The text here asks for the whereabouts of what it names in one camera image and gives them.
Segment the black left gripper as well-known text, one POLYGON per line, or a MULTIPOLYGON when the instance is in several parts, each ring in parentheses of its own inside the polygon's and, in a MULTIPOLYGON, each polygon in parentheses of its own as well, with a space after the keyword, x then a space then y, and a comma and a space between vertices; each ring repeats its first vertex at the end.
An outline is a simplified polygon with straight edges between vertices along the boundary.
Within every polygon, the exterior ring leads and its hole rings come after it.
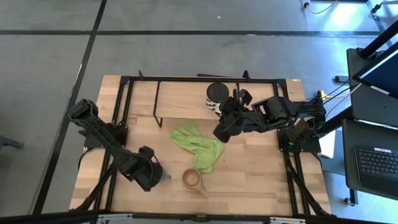
POLYGON ((136 157, 138 168, 134 180, 145 192, 150 192, 162 180, 164 169, 150 147, 142 146, 136 157))

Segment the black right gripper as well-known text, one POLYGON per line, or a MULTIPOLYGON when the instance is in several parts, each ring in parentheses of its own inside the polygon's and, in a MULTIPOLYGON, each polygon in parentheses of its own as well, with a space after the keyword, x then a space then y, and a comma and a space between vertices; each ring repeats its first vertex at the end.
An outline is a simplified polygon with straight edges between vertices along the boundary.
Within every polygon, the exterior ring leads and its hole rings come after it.
POLYGON ((233 90, 233 97, 229 96, 221 107, 220 124, 230 124, 235 121, 238 124, 248 124, 248 120, 244 117, 244 114, 249 111, 246 106, 248 106, 251 101, 252 96, 247 90, 242 89, 238 94, 235 88, 233 90))

